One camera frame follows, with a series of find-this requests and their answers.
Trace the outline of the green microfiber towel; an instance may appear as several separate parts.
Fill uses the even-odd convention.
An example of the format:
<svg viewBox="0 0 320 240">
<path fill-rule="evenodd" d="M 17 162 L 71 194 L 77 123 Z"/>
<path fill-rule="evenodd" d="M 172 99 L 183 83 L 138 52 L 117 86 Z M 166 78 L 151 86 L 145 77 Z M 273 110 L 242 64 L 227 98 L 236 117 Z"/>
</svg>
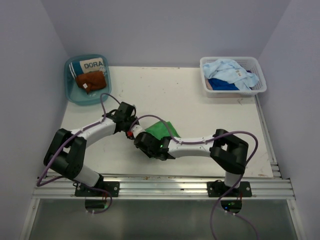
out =
<svg viewBox="0 0 320 240">
<path fill-rule="evenodd" d="M 176 129 L 174 128 L 174 126 L 172 125 L 172 123 L 170 121 L 167 121 L 166 124 L 172 136 L 179 138 L 180 136 L 176 131 Z M 146 128 L 145 131 L 151 134 L 152 136 L 154 136 L 157 140 L 161 140 L 164 137 L 171 136 L 168 129 L 161 121 L 158 121 L 155 124 L 151 125 L 150 127 Z"/>
</svg>

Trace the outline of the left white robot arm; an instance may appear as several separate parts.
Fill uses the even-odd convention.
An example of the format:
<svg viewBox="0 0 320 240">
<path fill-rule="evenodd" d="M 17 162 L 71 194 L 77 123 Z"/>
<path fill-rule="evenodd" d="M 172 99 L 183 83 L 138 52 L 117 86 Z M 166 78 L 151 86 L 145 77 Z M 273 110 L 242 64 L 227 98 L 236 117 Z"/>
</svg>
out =
<svg viewBox="0 0 320 240">
<path fill-rule="evenodd" d="M 92 196 L 106 189 L 101 174 L 84 165 L 86 149 L 99 140 L 120 132 L 127 133 L 137 119 L 136 108 L 121 102 L 117 109 L 104 112 L 101 118 L 83 128 L 59 129 L 47 150 L 43 164 L 73 182 L 86 186 Z"/>
</svg>

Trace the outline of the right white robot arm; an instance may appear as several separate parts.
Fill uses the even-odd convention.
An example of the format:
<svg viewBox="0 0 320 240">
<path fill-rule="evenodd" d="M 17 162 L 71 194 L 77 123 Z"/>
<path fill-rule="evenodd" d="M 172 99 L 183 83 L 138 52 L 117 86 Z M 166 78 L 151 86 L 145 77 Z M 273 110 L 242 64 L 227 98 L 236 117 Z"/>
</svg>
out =
<svg viewBox="0 0 320 240">
<path fill-rule="evenodd" d="M 240 190 L 240 177 L 245 173 L 249 144 L 224 129 L 216 130 L 212 136 L 201 138 L 157 139 L 144 129 L 135 126 L 132 131 L 134 146 L 149 158 L 161 161 L 182 157 L 206 157 L 213 159 L 223 170 L 225 177 L 223 192 L 235 196 Z"/>
</svg>

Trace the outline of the brown rolled towel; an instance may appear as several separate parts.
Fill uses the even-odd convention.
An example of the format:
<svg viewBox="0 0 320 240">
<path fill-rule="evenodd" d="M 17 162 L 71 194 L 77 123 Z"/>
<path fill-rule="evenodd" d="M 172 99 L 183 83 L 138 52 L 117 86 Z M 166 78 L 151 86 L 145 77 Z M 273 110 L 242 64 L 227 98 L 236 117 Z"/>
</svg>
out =
<svg viewBox="0 0 320 240">
<path fill-rule="evenodd" d="M 92 71 L 78 75 L 75 78 L 77 86 L 87 94 L 92 91 L 104 89 L 107 86 L 105 76 L 102 71 Z"/>
</svg>

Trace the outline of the blue plastic tub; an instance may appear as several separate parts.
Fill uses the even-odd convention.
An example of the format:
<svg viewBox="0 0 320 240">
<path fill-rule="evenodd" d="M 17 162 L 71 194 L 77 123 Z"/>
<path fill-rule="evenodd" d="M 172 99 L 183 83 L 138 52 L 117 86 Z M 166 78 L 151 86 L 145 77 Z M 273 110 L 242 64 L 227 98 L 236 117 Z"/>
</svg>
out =
<svg viewBox="0 0 320 240">
<path fill-rule="evenodd" d="M 100 54 L 74 56 L 64 64 L 65 96 L 69 102 L 89 106 L 106 100 L 112 91 L 107 59 Z"/>
</svg>

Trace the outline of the Dora printed rolled towel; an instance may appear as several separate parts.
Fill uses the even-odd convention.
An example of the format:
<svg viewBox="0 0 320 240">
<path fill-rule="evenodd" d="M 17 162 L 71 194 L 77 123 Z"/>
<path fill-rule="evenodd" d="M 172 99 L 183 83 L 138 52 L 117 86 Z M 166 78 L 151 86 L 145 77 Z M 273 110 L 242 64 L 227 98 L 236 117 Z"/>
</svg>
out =
<svg viewBox="0 0 320 240">
<path fill-rule="evenodd" d="M 105 69 L 105 64 L 103 59 L 98 57 L 81 61 L 73 61 L 68 65 L 68 69 L 71 75 L 75 78 L 82 74 L 101 70 L 103 71 Z"/>
</svg>

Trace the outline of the pink towel in basket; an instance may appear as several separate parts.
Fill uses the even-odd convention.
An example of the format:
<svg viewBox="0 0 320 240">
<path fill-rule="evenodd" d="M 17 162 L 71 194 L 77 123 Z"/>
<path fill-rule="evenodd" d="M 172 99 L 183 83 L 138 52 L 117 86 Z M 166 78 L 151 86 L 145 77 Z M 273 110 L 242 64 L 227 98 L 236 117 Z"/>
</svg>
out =
<svg viewBox="0 0 320 240">
<path fill-rule="evenodd" d="M 206 84 L 206 87 L 207 87 L 208 90 L 210 90 L 210 91 L 213 90 L 213 88 L 212 88 L 211 84 L 209 83 L 208 79 L 205 79 L 205 84 Z"/>
</svg>

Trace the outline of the dark blue towel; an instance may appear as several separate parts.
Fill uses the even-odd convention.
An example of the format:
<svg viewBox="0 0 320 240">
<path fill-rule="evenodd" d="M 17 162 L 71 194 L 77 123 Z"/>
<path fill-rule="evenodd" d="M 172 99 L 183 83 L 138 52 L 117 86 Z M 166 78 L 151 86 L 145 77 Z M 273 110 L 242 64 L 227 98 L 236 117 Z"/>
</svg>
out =
<svg viewBox="0 0 320 240">
<path fill-rule="evenodd" d="M 226 81 L 223 81 L 217 78 L 210 78 L 208 80 L 208 83 L 214 91 L 238 91 L 239 90 L 234 83 L 228 83 Z"/>
</svg>

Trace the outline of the light blue towel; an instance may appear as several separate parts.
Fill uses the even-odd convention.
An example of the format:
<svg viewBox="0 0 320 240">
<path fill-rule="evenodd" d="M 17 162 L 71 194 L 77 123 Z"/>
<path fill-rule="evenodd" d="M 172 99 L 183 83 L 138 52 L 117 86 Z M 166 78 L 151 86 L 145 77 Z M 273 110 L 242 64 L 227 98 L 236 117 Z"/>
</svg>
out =
<svg viewBox="0 0 320 240">
<path fill-rule="evenodd" d="M 234 84 L 239 91 L 251 91 L 259 78 L 255 73 L 247 71 L 235 60 L 220 58 L 213 62 L 206 62 L 202 66 L 203 75 L 206 79 L 219 79 L 229 84 Z"/>
</svg>

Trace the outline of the white plastic basket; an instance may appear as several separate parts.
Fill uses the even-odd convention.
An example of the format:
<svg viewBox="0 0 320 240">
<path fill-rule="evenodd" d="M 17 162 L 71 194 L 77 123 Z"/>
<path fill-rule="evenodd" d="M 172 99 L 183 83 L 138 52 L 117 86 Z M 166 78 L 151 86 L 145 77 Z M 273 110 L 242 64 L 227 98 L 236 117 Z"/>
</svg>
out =
<svg viewBox="0 0 320 240">
<path fill-rule="evenodd" d="M 208 98 L 253 97 L 267 90 L 258 60 L 245 56 L 207 56 L 199 62 L 200 77 Z"/>
</svg>

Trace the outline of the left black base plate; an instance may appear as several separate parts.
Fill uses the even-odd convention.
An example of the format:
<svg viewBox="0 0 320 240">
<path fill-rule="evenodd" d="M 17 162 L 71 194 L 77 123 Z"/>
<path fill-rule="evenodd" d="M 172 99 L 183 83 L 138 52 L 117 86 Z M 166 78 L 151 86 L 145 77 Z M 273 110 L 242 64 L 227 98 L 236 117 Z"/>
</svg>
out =
<svg viewBox="0 0 320 240">
<path fill-rule="evenodd" d="M 94 187 L 74 182 L 76 197 L 118 197 L 120 183 L 118 181 L 102 181 Z"/>
</svg>

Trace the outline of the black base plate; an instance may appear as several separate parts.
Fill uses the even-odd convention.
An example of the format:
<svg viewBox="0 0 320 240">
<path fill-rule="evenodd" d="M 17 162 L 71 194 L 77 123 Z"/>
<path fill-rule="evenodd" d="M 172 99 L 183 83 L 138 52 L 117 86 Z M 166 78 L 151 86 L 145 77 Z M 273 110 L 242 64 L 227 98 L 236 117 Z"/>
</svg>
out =
<svg viewBox="0 0 320 240">
<path fill-rule="evenodd" d="M 219 198 L 225 192 L 227 192 L 230 187 L 226 186 L 221 180 L 208 181 L 206 183 L 207 195 L 210 198 Z M 237 197 L 252 197 L 251 185 L 248 181 L 241 181 L 238 188 L 232 189 L 228 194 L 225 195 L 227 198 L 237 198 Z"/>
<path fill-rule="evenodd" d="M 74 182 L 76 197 L 118 197 L 120 183 L 118 181 L 102 181 L 94 187 Z"/>
</svg>

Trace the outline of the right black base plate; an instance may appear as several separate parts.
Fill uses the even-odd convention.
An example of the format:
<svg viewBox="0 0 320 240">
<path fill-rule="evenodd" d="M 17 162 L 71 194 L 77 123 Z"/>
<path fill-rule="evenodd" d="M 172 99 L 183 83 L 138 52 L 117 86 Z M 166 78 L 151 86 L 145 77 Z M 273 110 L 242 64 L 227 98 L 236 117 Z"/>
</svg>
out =
<svg viewBox="0 0 320 240">
<path fill-rule="evenodd" d="M 230 187 L 226 186 L 221 180 L 208 181 L 206 183 L 207 195 L 210 198 L 219 198 L 225 192 L 227 192 Z M 251 185 L 248 181 L 241 181 L 238 188 L 232 189 L 228 194 L 225 195 L 227 198 L 237 198 L 237 197 L 252 197 Z"/>
</svg>

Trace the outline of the aluminium mounting rail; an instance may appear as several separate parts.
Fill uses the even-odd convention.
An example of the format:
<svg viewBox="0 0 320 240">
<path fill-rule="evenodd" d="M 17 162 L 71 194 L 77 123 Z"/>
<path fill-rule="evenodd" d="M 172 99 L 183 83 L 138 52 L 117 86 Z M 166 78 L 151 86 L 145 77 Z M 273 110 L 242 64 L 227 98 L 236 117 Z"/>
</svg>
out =
<svg viewBox="0 0 320 240">
<path fill-rule="evenodd" d="M 106 182 L 119 182 L 118 200 L 206 200 L 207 183 L 222 181 L 219 177 L 186 177 L 169 175 L 110 175 Z M 250 182 L 250 200 L 294 200 L 290 180 L 281 178 L 244 178 Z M 33 199 L 74 199 L 73 183 L 60 178 L 41 187 L 35 187 Z"/>
</svg>

